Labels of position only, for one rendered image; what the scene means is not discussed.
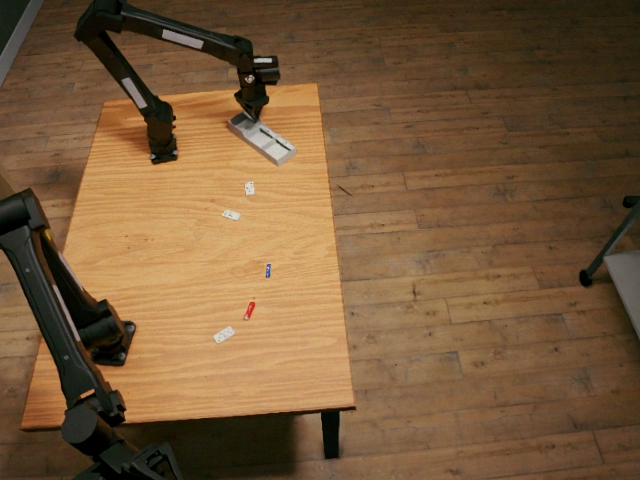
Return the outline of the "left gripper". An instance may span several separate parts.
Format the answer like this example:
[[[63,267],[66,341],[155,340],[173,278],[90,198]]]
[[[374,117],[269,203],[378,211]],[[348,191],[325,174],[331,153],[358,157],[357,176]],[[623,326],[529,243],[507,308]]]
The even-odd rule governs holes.
[[[240,85],[241,89],[236,93],[234,93],[236,102],[239,103],[240,106],[244,109],[244,111],[255,121],[259,120],[260,114],[264,105],[267,105],[270,101],[269,96],[267,95],[265,95],[264,97],[258,100],[257,92],[256,92],[257,84],[258,82],[255,85],[250,87],[243,87],[242,85]],[[258,113],[257,113],[257,110],[258,110]]]

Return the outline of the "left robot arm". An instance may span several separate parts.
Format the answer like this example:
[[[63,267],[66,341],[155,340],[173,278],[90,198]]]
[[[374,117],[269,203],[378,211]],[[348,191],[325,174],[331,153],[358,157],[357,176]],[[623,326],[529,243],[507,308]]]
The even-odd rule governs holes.
[[[168,102],[161,101],[157,95],[152,94],[106,30],[118,34],[122,31],[138,33],[229,62],[230,65],[237,66],[240,85],[250,87],[258,82],[258,100],[267,95],[265,85],[276,86],[278,80],[281,80],[278,57],[254,56],[252,43],[246,38],[205,30],[125,2],[127,0],[93,0],[78,19],[74,37],[96,55],[138,108],[147,123],[148,143],[154,165],[178,159],[176,136],[172,133],[176,128],[172,123],[176,121],[176,116]]]

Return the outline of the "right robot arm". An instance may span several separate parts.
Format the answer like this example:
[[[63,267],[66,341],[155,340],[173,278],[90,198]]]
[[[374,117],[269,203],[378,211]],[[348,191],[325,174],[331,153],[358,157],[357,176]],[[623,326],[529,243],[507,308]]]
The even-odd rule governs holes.
[[[126,439],[112,428],[126,421],[127,409],[95,364],[123,366],[136,324],[120,320],[107,299],[97,302],[84,289],[47,232],[49,222],[32,193],[28,188],[0,200],[0,248],[57,368],[68,408],[61,435],[95,462],[71,480],[121,480],[121,466],[132,456],[117,444]],[[96,393],[81,399],[92,389]]]

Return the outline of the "grey rack of bins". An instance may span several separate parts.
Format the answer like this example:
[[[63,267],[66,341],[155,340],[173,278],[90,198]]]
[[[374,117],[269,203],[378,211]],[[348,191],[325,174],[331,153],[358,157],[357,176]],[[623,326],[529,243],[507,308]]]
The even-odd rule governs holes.
[[[297,154],[296,146],[294,146],[292,143],[264,125],[260,118],[258,121],[256,121],[257,123],[253,121],[245,111],[240,112],[233,118],[229,119],[227,122],[230,132],[232,132],[234,135],[236,135],[238,138],[240,138],[242,141],[244,141],[246,144],[248,144],[250,147],[252,147],[277,167]]]

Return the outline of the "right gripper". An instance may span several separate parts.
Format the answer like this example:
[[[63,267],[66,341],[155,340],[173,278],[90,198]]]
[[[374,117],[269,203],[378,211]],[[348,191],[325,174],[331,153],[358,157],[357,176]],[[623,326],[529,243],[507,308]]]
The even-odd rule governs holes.
[[[152,442],[141,451],[127,440],[117,444],[132,456],[121,466],[121,480],[167,480],[158,467],[163,461],[167,461],[176,480],[184,480],[168,442],[160,446]]]

